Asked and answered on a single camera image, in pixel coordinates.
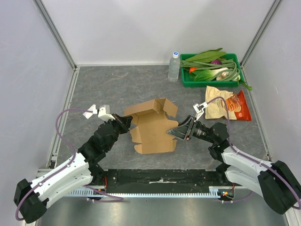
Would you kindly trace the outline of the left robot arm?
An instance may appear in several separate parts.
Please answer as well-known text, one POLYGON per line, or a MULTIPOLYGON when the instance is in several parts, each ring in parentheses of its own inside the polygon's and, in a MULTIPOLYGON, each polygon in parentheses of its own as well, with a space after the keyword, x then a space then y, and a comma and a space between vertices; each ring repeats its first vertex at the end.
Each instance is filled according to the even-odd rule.
POLYGON ((32 181, 25 178, 19 181, 13 199, 16 220, 30 224, 73 190, 89 184, 99 185, 104 170, 98 163, 112 149, 119 135, 129 131, 132 119, 132 116, 110 114, 64 163, 32 181))

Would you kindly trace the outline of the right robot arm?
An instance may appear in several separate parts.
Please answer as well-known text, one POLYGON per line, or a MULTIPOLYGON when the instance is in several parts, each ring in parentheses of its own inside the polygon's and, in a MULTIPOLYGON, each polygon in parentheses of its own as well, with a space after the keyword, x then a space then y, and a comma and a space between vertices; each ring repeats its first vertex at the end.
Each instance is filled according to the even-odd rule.
POLYGON ((195 137, 211 143, 210 155, 221 162, 215 174, 218 184, 242 185, 261 196, 278 214, 301 208, 301 185, 287 164, 264 161, 239 150, 230 142, 225 124, 218 122, 208 128, 189 115, 167 133, 185 141, 195 137))

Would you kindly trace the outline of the brown cardboard paper box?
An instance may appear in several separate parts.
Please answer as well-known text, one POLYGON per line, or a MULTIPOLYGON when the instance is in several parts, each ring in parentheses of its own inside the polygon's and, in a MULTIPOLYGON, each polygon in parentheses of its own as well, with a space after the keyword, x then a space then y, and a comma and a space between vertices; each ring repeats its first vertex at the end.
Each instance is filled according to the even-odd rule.
POLYGON ((140 154, 168 153, 176 148, 177 141, 168 130, 178 126, 178 122, 168 117, 176 117, 178 107, 167 98, 155 98, 140 104, 128 106, 125 116, 131 116, 130 130, 134 149, 140 154))

